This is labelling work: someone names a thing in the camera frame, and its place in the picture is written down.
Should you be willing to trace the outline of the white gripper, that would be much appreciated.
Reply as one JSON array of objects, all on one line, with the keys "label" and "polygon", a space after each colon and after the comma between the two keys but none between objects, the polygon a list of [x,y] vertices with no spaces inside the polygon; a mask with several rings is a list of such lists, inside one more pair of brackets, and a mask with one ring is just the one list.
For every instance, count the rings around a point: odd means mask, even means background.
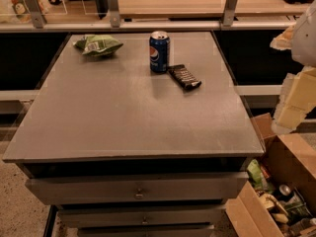
[{"label": "white gripper", "polygon": [[295,26],[273,38],[270,47],[291,50],[292,59],[305,65],[296,75],[286,75],[273,117],[273,132],[288,134],[316,108],[316,1],[299,17]]}]

